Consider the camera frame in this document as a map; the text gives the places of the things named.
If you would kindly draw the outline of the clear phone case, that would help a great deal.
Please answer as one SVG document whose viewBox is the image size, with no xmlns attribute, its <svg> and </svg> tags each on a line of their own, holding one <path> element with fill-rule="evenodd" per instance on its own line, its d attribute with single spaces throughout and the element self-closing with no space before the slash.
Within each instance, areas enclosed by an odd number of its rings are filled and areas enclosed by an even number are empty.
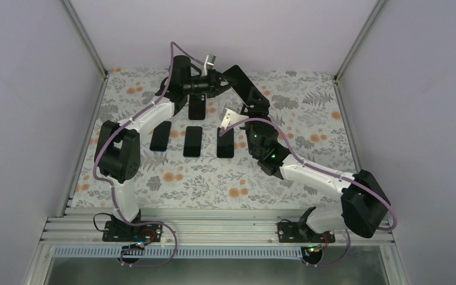
<svg viewBox="0 0 456 285">
<path fill-rule="evenodd" d="M 233 103 L 231 100 L 224 99 L 219 104 L 218 112 L 220 115 L 224 115 L 226 110 L 234 111 L 235 113 L 240 112 L 240 108 L 237 104 Z"/>
</svg>

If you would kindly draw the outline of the black phone case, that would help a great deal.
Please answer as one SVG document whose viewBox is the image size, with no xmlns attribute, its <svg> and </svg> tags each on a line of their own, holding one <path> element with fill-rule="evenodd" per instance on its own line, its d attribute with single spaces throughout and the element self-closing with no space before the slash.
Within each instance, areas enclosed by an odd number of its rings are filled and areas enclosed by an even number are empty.
<svg viewBox="0 0 456 285">
<path fill-rule="evenodd" d="M 203 121 L 205 119 L 206 99 L 204 94 L 189 96 L 188 118 L 192 121 Z"/>
</svg>

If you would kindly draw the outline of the dark blue phone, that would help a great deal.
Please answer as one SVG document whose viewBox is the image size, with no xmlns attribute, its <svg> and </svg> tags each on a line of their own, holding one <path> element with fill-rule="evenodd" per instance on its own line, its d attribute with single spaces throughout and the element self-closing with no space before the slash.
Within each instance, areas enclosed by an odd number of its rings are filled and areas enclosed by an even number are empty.
<svg viewBox="0 0 456 285">
<path fill-rule="evenodd" d="M 231 129 L 220 136 L 221 128 L 217 128 L 216 156 L 220 159 L 232 159 L 234 157 L 234 131 Z"/>
</svg>

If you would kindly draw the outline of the teal phone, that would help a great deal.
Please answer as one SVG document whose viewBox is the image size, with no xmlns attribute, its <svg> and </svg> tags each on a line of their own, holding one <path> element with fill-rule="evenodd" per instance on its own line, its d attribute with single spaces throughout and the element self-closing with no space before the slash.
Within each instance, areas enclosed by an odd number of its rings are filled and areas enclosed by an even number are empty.
<svg viewBox="0 0 456 285">
<path fill-rule="evenodd" d="M 185 131 L 184 157 L 199 157 L 201 155 L 202 127 L 187 126 Z"/>
</svg>

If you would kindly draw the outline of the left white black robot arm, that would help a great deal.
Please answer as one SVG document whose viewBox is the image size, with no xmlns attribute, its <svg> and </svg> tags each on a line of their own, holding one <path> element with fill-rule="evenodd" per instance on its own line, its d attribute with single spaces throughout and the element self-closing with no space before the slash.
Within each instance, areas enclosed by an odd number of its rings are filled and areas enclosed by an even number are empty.
<svg viewBox="0 0 456 285">
<path fill-rule="evenodd" d="M 206 116 L 206 101 L 230 87 L 223 85 L 224 75 L 214 69 L 216 56 L 207 55 L 195 66 L 192 58 L 174 56 L 169 75 L 161 82 L 155 98 L 143 110 L 120 122 L 106 121 L 100 129 L 94 158 L 93 175 L 108 182 L 113 200 L 113 215 L 121 222 L 118 233 L 126 240 L 141 234 L 136 220 L 140 209 L 135 198 L 134 176 L 141 165 L 141 137 L 162 122 L 173 118 L 184 107 L 188 118 L 201 121 Z"/>
</svg>

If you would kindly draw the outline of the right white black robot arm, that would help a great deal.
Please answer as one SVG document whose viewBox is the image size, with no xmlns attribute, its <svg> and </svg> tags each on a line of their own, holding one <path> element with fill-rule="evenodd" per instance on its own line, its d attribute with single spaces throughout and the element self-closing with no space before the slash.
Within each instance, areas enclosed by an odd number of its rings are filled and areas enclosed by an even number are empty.
<svg viewBox="0 0 456 285">
<path fill-rule="evenodd" d="M 250 85 L 241 94 L 248 151 L 269 176 L 294 181 L 340 200 L 338 208 L 308 208 L 297 222 L 299 237 L 311 242 L 330 230 L 348 229 L 371 238 L 388 212 L 390 202 L 373 174 L 339 172 L 298 156 L 289 146 L 279 143 L 278 129 L 271 124 L 270 103 Z"/>
</svg>

